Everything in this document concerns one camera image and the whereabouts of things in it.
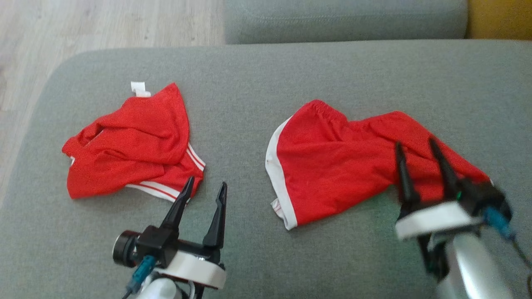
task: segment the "red fabric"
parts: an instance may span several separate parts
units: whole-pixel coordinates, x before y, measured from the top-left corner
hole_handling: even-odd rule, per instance
[[[187,154],[188,142],[188,116],[176,84],[149,98],[131,97],[63,146],[63,153],[75,159],[67,178],[69,194],[109,194],[142,181],[181,191],[190,176],[195,192],[203,171]]]
[[[401,141],[422,200],[443,196],[427,129],[403,112],[348,121],[326,103],[304,105],[282,130],[277,156],[297,224],[341,213],[397,181],[394,146]],[[482,171],[439,142],[459,176],[489,180]]]

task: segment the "wooden floor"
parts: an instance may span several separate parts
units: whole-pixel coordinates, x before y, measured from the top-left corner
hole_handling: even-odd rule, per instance
[[[223,44],[222,1],[0,0],[0,204],[35,103],[61,62],[96,49]]]

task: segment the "gray cushion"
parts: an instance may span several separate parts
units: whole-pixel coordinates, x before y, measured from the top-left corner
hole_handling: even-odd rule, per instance
[[[467,0],[226,0],[230,44],[463,38]]]
[[[125,229],[158,224],[170,203],[141,191],[69,199],[63,143],[131,96],[177,82],[205,181],[182,238],[200,242],[223,180],[229,185],[227,284],[206,298],[430,298],[415,241],[394,233],[398,205],[383,194],[286,231],[264,169],[273,131],[320,98],[349,119],[402,110],[485,170],[516,207],[531,248],[532,44],[364,41],[90,52],[63,63],[43,90],[0,210],[2,298],[120,298],[132,271],[111,249]],[[526,269],[491,230],[483,239],[516,298]]]

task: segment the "blue cable connector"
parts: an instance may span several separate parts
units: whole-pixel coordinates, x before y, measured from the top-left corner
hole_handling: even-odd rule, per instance
[[[492,206],[487,207],[484,211],[484,221],[489,226],[494,227],[505,240],[514,241],[516,239],[516,233],[510,227],[508,219]]]
[[[131,280],[129,281],[128,285],[126,286],[126,291],[129,294],[137,294],[140,290],[140,287],[144,280],[146,280],[146,277],[153,271],[153,268],[155,268],[155,262],[156,259],[152,255],[147,255],[144,257],[142,262],[138,265],[137,270],[133,273],[131,276]]]

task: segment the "camera lens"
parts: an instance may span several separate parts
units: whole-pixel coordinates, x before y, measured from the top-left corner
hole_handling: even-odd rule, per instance
[[[125,230],[118,236],[113,247],[113,261],[122,266],[133,268],[137,263],[134,252],[137,238],[140,233],[131,230]]]

